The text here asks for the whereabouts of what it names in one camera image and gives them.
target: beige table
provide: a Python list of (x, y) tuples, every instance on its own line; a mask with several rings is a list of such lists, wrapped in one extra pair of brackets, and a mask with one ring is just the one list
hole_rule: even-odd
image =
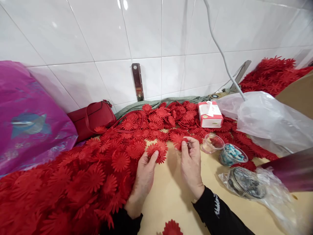
[[(165, 163), (156, 166), (152, 190), (143, 208), (139, 235), (162, 234), (165, 222), (173, 219), (181, 231), (189, 234), (210, 234), (194, 210), (192, 196), (181, 177), (180, 158), (171, 142)], [(219, 152), (208, 155), (201, 151), (201, 175), (203, 183), (216, 193), (256, 235), (284, 234), (275, 223), (272, 213), (262, 204), (240, 198), (226, 189), (217, 172), (226, 171), (217, 157)], [(303, 216), (303, 224), (312, 223), (313, 192), (293, 193), (295, 208)]]

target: metal bracket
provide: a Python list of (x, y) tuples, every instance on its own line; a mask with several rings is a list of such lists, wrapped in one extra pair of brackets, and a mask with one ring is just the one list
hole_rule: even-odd
[(141, 80), (141, 71), (140, 71), (140, 64), (139, 63), (133, 63), (131, 65), (131, 70), (133, 72), (133, 78), (135, 83), (135, 89), (136, 89), (136, 96), (137, 101), (143, 101), (143, 87), (142, 87), (142, 80)]

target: red handbag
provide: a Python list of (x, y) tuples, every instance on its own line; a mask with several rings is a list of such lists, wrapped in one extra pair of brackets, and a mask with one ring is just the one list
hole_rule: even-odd
[(76, 127), (77, 142), (105, 133), (95, 132), (95, 128), (98, 126), (109, 128), (116, 123), (116, 117), (111, 107), (109, 101), (103, 100), (67, 114)]

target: red and white tissue box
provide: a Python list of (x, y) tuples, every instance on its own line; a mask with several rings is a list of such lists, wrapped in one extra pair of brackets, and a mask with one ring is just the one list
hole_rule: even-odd
[(198, 103), (200, 124), (203, 128), (221, 128), (223, 116), (215, 101)]

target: black sleeve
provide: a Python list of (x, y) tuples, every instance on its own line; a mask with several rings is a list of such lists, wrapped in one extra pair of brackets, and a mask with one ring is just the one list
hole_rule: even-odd
[(112, 216), (114, 229), (109, 229), (105, 222), (100, 229), (99, 235), (137, 235), (142, 217), (143, 215), (141, 214), (138, 218), (132, 219), (127, 214), (127, 211), (122, 208)]
[(254, 234), (233, 213), (229, 207), (210, 189), (205, 190), (200, 199), (193, 204), (203, 223), (211, 235), (220, 234)]

